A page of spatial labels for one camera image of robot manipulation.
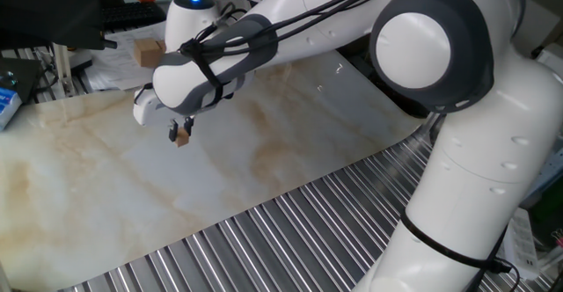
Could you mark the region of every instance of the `black band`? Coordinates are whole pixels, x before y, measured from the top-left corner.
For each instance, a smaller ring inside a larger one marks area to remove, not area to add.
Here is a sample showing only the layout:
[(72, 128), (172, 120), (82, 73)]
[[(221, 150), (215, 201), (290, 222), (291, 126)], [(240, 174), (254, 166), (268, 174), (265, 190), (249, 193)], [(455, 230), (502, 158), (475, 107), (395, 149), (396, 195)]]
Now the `black band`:
[(499, 274), (501, 272), (508, 273), (510, 272), (510, 267), (505, 266), (499, 261), (496, 260), (480, 260), (474, 259), (467, 256), (464, 256), (461, 253), (457, 253), (452, 251), (450, 248), (436, 242), (434, 239), (430, 238), (427, 234), (419, 230), (418, 227), (414, 226), (413, 222), (408, 218), (406, 212), (403, 213), (401, 216), (401, 222), (405, 225), (405, 227), (413, 233), (422, 243), (426, 244), (428, 247), (434, 249), (435, 251), (441, 253), (442, 255), (453, 259), (459, 263), (462, 263), (467, 266), (473, 266), (479, 269), (486, 269), (494, 274)]
[(206, 107), (213, 106), (219, 103), (219, 101), (223, 97), (223, 84), (221, 83), (221, 81), (219, 81), (215, 73), (213, 73), (213, 71), (209, 67), (209, 63), (203, 57), (203, 54), (201, 53), (201, 43), (198, 40), (191, 39), (180, 47), (180, 51), (183, 53), (188, 53), (192, 56), (195, 64), (197, 64), (197, 66), (200, 68), (201, 73), (203, 73), (203, 75), (215, 88), (215, 97), (213, 98), (213, 101)]

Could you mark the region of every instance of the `white plastic casing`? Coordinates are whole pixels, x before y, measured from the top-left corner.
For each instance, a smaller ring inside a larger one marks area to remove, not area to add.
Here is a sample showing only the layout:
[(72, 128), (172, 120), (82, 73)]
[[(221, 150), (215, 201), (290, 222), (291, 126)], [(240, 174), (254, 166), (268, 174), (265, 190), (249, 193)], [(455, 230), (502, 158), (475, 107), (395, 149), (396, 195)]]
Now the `white plastic casing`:
[(218, 18), (216, 5), (206, 10), (190, 10), (172, 1), (166, 16), (166, 52), (177, 51), (184, 42), (191, 40)]
[(408, 89), (436, 83), (451, 59), (450, 40), (440, 24), (412, 12), (400, 14), (384, 25), (377, 37), (376, 52), (384, 74)]
[(133, 105), (133, 116), (141, 126), (169, 125), (170, 120), (181, 120), (183, 116), (166, 108), (157, 98), (154, 90), (141, 90), (135, 92), (138, 96), (136, 104)]
[[(330, 0), (263, 0), (248, 14), (260, 14), (272, 23), (293, 18)], [(390, 0), (372, 0), (350, 11), (336, 14), (322, 23), (305, 30), (296, 36), (282, 41), (275, 58), (262, 67), (291, 62), (317, 55), (344, 46), (363, 35), (370, 33), (381, 10)], [(302, 20), (278, 31), (278, 35), (302, 26)]]

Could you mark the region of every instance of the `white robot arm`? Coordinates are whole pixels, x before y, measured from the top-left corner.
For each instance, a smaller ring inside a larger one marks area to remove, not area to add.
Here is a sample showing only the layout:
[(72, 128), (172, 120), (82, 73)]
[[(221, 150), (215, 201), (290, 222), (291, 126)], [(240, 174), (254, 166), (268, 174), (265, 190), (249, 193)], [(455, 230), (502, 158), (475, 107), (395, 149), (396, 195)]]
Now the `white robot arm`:
[(484, 260), (563, 122), (561, 79), (510, 44), (523, 0), (263, 0), (230, 28), (192, 40), (210, 23), (183, 18), (205, 10), (203, 2), (174, 2), (171, 52), (150, 90), (176, 113), (216, 105), (246, 72), (370, 33), (380, 77), (449, 114), (402, 221), (358, 291), (463, 291), (480, 268), (507, 270)]

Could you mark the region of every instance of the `white marble table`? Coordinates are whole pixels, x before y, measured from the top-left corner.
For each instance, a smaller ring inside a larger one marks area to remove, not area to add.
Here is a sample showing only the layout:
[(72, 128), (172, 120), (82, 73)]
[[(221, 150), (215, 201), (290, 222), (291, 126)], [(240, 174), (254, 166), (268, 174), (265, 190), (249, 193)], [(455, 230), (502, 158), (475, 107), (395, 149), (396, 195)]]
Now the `white marble table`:
[(335, 52), (262, 70), (177, 149), (102, 92), (25, 106), (0, 133), (11, 285), (88, 280), (372, 155), (420, 124)]

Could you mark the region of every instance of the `computer monitor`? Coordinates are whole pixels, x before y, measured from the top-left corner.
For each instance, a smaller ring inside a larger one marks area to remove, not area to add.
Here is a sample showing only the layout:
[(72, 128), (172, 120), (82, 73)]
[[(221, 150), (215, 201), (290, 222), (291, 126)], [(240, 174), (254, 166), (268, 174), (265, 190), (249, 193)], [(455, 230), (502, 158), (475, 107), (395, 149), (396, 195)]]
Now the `computer monitor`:
[(100, 0), (0, 0), (0, 49), (54, 42), (103, 49)]

